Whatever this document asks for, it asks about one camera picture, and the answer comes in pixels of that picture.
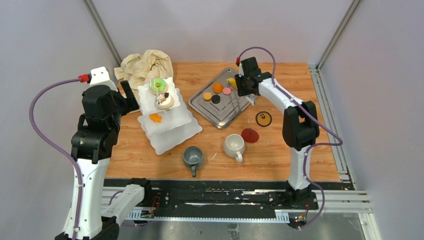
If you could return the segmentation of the black round cookie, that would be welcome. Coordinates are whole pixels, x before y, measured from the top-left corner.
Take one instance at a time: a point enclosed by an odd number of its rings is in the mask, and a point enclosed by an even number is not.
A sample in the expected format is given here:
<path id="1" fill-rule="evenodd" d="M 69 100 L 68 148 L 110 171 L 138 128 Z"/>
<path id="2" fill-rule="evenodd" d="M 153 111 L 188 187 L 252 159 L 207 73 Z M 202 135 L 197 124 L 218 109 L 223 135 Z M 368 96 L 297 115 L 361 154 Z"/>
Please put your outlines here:
<path id="1" fill-rule="evenodd" d="M 219 103 L 220 103 L 220 101 L 221 101 L 221 97 L 220 97 L 218 94 L 214 94 L 214 95 L 212 96 L 211 102 L 212 102 L 213 104 L 219 104 Z"/>

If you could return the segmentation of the metal tongs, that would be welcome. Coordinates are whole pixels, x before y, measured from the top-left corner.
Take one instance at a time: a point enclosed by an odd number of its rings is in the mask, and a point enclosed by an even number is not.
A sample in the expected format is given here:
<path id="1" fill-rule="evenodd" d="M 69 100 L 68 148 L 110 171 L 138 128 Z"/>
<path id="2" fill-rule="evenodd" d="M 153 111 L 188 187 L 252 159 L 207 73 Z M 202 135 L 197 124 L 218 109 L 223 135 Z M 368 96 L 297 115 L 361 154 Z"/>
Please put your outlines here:
<path id="1" fill-rule="evenodd" d="M 239 97 L 237 94 L 237 89 L 232 87 L 229 88 L 232 90 L 231 94 L 229 95 L 230 101 L 233 103 L 234 107 L 237 107 L 241 112 L 243 112 L 249 106 L 255 106 L 257 104 L 256 97 L 253 94 Z"/>

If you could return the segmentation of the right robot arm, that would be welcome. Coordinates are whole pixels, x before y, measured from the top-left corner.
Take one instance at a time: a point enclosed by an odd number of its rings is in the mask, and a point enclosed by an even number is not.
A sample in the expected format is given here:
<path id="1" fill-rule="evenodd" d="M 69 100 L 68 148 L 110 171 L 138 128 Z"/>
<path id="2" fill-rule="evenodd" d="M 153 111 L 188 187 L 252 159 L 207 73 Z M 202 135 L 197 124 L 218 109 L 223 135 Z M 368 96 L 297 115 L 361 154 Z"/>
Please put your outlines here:
<path id="1" fill-rule="evenodd" d="M 309 177 L 308 147 L 320 135 L 316 105 L 302 101 L 282 87 L 269 72 L 262 72 L 255 57 L 236 59 L 239 73 L 235 75 L 238 96 L 257 95 L 268 99 L 283 115 L 282 137 L 290 150 L 288 187 L 283 192 L 270 193 L 272 209 L 316 210 L 318 203 Z"/>

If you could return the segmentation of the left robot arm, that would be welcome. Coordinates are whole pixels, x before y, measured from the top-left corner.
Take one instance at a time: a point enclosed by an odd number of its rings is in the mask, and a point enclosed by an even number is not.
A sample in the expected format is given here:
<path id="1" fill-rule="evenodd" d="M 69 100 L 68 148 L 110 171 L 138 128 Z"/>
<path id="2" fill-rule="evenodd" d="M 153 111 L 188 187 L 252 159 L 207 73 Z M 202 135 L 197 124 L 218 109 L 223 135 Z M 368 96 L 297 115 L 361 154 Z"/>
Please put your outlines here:
<path id="1" fill-rule="evenodd" d="M 131 209 L 153 201 L 150 181 L 133 178 L 118 199 L 101 210 L 103 186 L 113 147 L 117 144 L 121 117 L 139 109 L 128 83 L 121 81 L 125 97 L 108 85 L 95 85 L 82 93 L 84 113 L 71 138 L 74 188 L 69 214 L 57 240 L 116 240 Z"/>

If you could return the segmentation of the yellow cake cube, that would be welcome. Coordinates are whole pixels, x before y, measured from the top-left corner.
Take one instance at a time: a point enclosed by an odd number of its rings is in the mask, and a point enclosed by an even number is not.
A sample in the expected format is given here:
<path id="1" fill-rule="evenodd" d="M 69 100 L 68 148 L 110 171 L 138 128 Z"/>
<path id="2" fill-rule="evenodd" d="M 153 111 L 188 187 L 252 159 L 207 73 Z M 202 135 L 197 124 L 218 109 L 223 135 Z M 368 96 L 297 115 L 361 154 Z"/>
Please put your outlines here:
<path id="1" fill-rule="evenodd" d="M 234 78 L 227 78 L 226 83 L 229 87 L 231 87 L 233 89 L 237 88 L 237 83 L 236 83 L 236 80 Z"/>

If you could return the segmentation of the white three-tier dessert stand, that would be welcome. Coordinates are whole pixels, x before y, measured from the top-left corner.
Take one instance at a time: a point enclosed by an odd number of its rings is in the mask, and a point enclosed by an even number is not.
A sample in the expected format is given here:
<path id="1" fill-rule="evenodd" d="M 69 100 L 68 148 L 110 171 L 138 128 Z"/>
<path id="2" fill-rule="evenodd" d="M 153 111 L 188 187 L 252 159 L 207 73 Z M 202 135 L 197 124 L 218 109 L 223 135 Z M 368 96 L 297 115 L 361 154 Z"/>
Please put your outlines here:
<path id="1" fill-rule="evenodd" d="M 157 155 L 164 154 L 203 130 L 184 103 L 180 89 L 175 86 L 173 78 L 168 77 L 164 80 L 168 84 L 166 92 L 169 92 L 174 99 L 174 105 L 166 110 L 155 107 L 157 95 L 149 90 L 151 80 L 137 87 L 141 111 L 141 116 L 137 120 Z M 155 113 L 162 116 L 161 123 L 150 119 L 149 115 Z"/>

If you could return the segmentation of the green frosted donut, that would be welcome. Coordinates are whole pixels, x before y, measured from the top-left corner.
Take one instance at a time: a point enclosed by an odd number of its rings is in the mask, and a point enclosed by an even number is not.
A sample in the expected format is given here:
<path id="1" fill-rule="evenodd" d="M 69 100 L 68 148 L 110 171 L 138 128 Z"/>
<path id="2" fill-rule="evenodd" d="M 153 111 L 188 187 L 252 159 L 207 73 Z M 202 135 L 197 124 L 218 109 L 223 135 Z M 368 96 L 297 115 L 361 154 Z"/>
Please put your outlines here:
<path id="1" fill-rule="evenodd" d="M 154 95 L 165 93 L 168 90 L 168 84 L 163 78 L 151 78 L 149 91 Z"/>

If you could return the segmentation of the pink macaron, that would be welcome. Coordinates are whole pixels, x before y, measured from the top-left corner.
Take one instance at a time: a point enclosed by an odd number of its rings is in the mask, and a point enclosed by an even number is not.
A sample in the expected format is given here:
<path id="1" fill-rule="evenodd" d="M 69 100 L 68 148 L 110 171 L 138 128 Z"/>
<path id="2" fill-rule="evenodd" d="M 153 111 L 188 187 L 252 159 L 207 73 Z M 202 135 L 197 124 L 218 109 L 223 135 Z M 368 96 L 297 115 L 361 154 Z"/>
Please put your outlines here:
<path id="1" fill-rule="evenodd" d="M 231 92 L 232 92 L 232 89 L 229 88 L 229 87 L 224 87 L 223 90 L 222 90 L 222 93 L 226 96 L 230 95 Z"/>

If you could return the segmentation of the orange fish pastry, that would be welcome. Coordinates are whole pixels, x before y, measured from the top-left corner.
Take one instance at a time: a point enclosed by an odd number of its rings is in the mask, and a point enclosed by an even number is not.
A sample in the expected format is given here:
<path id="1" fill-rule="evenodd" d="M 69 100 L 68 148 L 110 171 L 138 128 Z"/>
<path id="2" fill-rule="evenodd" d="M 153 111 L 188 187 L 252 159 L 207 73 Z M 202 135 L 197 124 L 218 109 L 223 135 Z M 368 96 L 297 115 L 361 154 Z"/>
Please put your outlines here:
<path id="1" fill-rule="evenodd" d="M 158 113 L 152 113 L 149 115 L 149 118 L 154 122 L 154 123 L 161 123 L 162 122 L 162 116 L 160 116 Z"/>

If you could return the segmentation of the orange round cake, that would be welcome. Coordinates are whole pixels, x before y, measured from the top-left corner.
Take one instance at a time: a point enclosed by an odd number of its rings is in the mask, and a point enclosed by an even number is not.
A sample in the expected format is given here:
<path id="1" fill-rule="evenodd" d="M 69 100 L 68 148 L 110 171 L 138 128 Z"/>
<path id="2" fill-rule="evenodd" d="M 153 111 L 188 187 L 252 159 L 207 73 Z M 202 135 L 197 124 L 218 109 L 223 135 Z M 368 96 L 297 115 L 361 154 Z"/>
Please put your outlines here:
<path id="1" fill-rule="evenodd" d="M 222 93 L 222 92 L 223 92 L 223 90 L 224 90 L 224 86 L 223 86 L 221 83 L 219 83 L 219 82 L 216 82 L 216 83 L 212 86 L 212 91 L 213 91 L 215 94 L 220 94 L 220 93 Z"/>

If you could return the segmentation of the white chocolate donut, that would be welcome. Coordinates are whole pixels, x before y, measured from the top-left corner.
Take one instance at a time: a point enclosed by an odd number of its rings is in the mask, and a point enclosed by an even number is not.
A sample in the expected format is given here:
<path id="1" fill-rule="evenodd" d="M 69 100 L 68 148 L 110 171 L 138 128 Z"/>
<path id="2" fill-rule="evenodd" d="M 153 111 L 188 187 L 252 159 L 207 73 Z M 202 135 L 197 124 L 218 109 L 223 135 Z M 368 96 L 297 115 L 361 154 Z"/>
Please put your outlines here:
<path id="1" fill-rule="evenodd" d="M 155 97 L 154 105 L 159 110 L 167 110 L 174 105 L 174 98 L 169 92 L 160 93 Z"/>

